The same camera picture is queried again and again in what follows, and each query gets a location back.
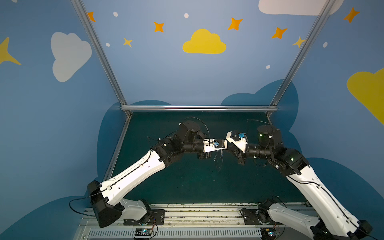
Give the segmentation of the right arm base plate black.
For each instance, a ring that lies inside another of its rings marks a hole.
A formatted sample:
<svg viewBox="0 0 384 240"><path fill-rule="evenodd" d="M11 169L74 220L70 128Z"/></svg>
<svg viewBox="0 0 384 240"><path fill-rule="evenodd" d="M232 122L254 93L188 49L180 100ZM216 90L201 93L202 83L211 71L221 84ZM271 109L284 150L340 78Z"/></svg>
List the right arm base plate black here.
<svg viewBox="0 0 384 240"><path fill-rule="evenodd" d="M240 214L243 217L245 225L275 225L275 222L269 216L268 212L259 209L246 209L242 208Z"/></svg>

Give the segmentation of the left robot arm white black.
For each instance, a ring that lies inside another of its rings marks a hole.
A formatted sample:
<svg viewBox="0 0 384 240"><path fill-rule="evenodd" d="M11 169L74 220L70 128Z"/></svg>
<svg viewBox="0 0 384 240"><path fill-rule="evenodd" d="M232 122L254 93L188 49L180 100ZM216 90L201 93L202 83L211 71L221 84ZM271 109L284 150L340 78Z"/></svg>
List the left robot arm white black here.
<svg viewBox="0 0 384 240"><path fill-rule="evenodd" d="M155 173L183 158L185 153L196 153L206 159L211 152L225 150L227 139L207 139L197 123L184 121L172 135L156 145L136 163L120 174L99 183L88 185L90 201L99 227L105 228L118 219L129 219L138 224L151 220L153 211L145 200L131 201L124 197Z"/></svg>

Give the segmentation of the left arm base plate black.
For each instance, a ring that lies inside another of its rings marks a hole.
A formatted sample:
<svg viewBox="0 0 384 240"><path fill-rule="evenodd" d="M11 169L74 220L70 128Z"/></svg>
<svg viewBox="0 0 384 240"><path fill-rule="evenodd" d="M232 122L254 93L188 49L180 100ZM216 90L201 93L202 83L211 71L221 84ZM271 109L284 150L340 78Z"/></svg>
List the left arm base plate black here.
<svg viewBox="0 0 384 240"><path fill-rule="evenodd" d="M165 210L150 210L140 220L124 219L124 226L143 226L156 224L162 226L165 220Z"/></svg>

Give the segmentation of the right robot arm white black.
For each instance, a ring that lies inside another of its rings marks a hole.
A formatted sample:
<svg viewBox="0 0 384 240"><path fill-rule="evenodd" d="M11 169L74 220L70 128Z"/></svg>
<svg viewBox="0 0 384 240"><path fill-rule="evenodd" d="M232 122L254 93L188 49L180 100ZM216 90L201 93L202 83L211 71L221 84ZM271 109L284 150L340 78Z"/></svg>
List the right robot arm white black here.
<svg viewBox="0 0 384 240"><path fill-rule="evenodd" d="M258 143L248 142L247 134L227 134L228 151L240 162L246 158L266 160L291 182L315 209L316 218L290 210L272 199L258 206L261 224L281 223L313 240L361 240L373 230L369 222L358 220L327 189L308 160L296 149L288 149L281 131L272 125L257 128Z"/></svg>

